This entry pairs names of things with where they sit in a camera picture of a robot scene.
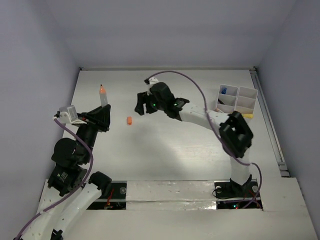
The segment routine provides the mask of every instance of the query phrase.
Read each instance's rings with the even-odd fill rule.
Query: blue object
[[[222,91],[221,91],[221,94],[226,94],[226,93],[227,93],[227,88],[224,87],[224,88],[222,89]]]

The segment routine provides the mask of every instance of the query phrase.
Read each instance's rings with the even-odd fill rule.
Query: white box
[[[226,88],[226,93],[222,94],[221,92],[224,88]],[[236,107],[237,95],[238,95],[238,88],[236,86],[221,84],[219,88],[218,96],[216,98],[214,109],[218,108],[224,113],[231,114]]]
[[[258,90],[241,86],[235,103],[235,111],[241,114],[253,114]]]

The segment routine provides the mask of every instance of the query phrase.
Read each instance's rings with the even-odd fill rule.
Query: orange marker
[[[102,84],[100,85],[99,95],[100,95],[101,107],[106,106],[108,104],[107,91],[104,88],[104,86],[102,86]]]
[[[126,124],[131,125],[132,124],[132,117],[128,116],[126,118]]]

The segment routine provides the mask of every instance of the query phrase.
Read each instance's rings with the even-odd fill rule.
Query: screw
[[[127,189],[125,187],[121,187],[120,188],[120,193],[121,194],[126,194],[126,192],[127,192]]]
[[[221,186],[216,186],[216,188],[215,188],[215,192],[216,192],[217,194],[222,193]]]
[[[258,192],[258,186],[252,186],[252,191],[255,193]]]

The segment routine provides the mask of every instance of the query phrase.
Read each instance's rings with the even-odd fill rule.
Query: white table surface
[[[101,171],[115,181],[133,180],[226,180],[230,160],[212,131],[180,122],[158,111],[144,116],[134,112],[137,93],[146,91],[144,79],[156,71],[80,71],[72,104],[78,113],[100,105],[103,84],[111,105],[111,125],[99,133],[93,155],[93,172]],[[184,70],[203,89],[208,106],[214,107],[220,84],[253,88],[248,70]],[[203,106],[197,88],[186,78],[165,73],[157,76],[176,97]],[[131,116],[133,124],[127,125]],[[254,134],[249,158],[264,177],[280,178],[280,171],[259,104],[250,122]],[[258,172],[252,168],[253,177]]]
[[[253,88],[247,70],[183,72],[203,88],[211,108],[220,84]],[[118,181],[229,179],[229,157],[211,131],[170,119],[163,112],[144,116],[134,112],[137,93],[146,90],[143,80],[153,73],[80,72],[72,100],[77,111],[90,111],[100,104],[100,84],[106,87],[111,104],[110,131],[98,134],[93,171]],[[187,79],[173,73],[157,78],[166,82],[176,97],[203,106],[200,93]],[[133,119],[131,126],[126,125],[128,116]],[[156,210],[143,205],[133,210],[87,210],[65,240],[316,240],[297,180],[281,178],[259,104],[249,125],[254,134],[249,158],[260,166],[263,175],[263,211]],[[258,177],[254,168],[252,172]],[[132,182],[128,188],[145,184]],[[136,190],[142,201],[154,200],[159,192],[153,195],[143,189]]]

